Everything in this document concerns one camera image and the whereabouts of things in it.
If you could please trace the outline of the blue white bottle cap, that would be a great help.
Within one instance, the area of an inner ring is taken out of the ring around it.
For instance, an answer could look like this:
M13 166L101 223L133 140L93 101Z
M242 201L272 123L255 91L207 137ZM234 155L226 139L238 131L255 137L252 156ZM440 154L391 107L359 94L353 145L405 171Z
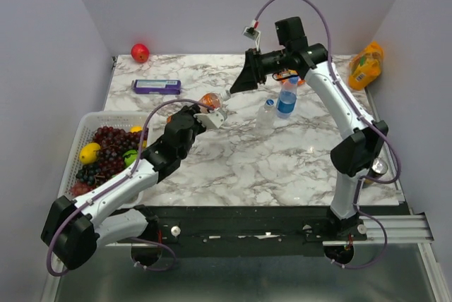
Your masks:
M267 99L265 102L266 107L273 107L275 102L272 99Z

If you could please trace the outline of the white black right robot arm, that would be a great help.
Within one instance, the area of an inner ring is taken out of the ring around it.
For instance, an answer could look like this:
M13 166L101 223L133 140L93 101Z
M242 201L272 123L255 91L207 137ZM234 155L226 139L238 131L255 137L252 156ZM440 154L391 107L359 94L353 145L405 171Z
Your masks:
M244 67L230 93L257 89L270 74L293 70L319 96L333 117L342 138L330 152L338 173L330 206L334 217L325 222L326 234L335 240L350 232L349 219L356 214L359 180L369 173L388 134L384 121L375 121L352 96L329 61L322 44L310 45L298 17L275 23L281 50L263 54L257 48L245 52Z

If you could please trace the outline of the clear bottle blue label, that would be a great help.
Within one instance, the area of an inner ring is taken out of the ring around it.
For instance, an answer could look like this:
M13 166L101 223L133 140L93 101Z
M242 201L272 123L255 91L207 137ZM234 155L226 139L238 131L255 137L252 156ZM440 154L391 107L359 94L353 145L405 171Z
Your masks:
M281 119L288 119L293 113L297 101L298 85L283 83L276 103L276 115Z

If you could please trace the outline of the orange drink bottle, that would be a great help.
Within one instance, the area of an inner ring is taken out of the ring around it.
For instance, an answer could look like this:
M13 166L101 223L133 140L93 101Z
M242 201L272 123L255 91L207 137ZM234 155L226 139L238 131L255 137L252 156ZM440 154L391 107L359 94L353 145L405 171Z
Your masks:
M226 101L229 100L229 99L228 100L223 99L223 97L222 97L223 92L229 92L229 91L223 90L222 92L219 92L219 93L214 93L214 92L207 93L204 96L202 96L202 98L200 98L199 102L202 104L205 104L208 107L213 108L213 109L221 108L222 105Z

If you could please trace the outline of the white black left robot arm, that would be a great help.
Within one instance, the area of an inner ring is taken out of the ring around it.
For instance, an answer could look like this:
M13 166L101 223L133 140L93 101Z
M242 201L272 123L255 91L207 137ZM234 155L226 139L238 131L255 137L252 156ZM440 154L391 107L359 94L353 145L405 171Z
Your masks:
M156 224L137 209L115 215L126 201L176 171L197 135L204 133L215 110L186 99L172 115L165 132L151 146L140 149L132 166L97 189L75 200L56 199L50 207L41 239L48 246L46 266L52 276L64 276L87 262L98 247L125 238L151 241Z

